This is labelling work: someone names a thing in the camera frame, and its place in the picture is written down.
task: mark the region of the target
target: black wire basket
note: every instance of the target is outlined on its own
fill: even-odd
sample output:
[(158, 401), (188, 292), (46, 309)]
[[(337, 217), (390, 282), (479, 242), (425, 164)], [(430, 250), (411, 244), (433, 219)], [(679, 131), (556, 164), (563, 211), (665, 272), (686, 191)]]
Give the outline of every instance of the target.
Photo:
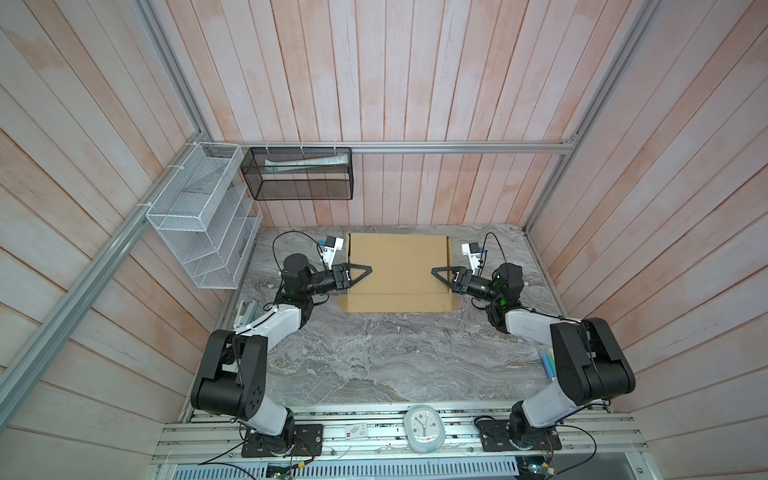
[(352, 150), (252, 147), (243, 172), (255, 200), (352, 200)]

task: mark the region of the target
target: marble tabletop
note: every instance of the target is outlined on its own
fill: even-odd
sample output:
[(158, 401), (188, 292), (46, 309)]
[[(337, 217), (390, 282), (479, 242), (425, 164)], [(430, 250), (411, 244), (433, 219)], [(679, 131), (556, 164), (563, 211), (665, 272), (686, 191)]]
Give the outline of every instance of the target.
[[(275, 237), (289, 228), (260, 230), (238, 301), (271, 301), (280, 283), (272, 253)], [(461, 243), (482, 244), (486, 232), (502, 243), (506, 260), (523, 268), (523, 305), (557, 314), (556, 303), (528, 250), (522, 231), (510, 225), (302, 228), (317, 240), (347, 233), (447, 235), (452, 263), (468, 265)], [(488, 238), (484, 276), (502, 260)], [(320, 266), (304, 235), (289, 233), (275, 243), (277, 259), (304, 253)], [(344, 261), (344, 252), (334, 263)], [(496, 331), (468, 297), (450, 313), (345, 313), (331, 295), (310, 321), (270, 351), (266, 391), (283, 405), (438, 402), (524, 399), (548, 381), (536, 344)]]

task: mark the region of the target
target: brown cardboard box lid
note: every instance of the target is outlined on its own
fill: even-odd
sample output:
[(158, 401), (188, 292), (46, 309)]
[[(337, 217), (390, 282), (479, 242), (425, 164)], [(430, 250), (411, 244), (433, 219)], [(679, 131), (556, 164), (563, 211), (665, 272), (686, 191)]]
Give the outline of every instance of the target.
[(450, 265), (448, 237), (351, 233), (346, 248), (348, 262), (373, 270), (338, 297), (346, 312), (450, 312), (461, 306), (461, 298), (432, 275), (432, 268)]

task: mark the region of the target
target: wooden wall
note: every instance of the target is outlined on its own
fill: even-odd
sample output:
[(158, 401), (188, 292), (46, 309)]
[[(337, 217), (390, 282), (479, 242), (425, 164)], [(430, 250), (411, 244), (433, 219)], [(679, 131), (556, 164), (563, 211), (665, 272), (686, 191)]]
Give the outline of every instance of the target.
[[(130, 2), (0, 2), (0, 371), (194, 133)], [(0, 435), (3, 478), (143, 478), (221, 295), (148, 231)]]
[(665, 2), (532, 238), (665, 478), (765, 478), (768, 2)]
[[(217, 140), (557, 140), (642, 2), (153, 0)], [(277, 226), (523, 224), (556, 156), (365, 155)]]

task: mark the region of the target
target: light blue alarm clock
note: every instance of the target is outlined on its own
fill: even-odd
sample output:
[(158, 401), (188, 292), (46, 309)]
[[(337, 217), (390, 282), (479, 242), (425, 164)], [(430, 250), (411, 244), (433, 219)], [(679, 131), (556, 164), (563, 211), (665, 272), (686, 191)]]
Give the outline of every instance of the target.
[(437, 410), (427, 405), (410, 409), (403, 419), (411, 449), (416, 453), (430, 453), (442, 447), (445, 427)]

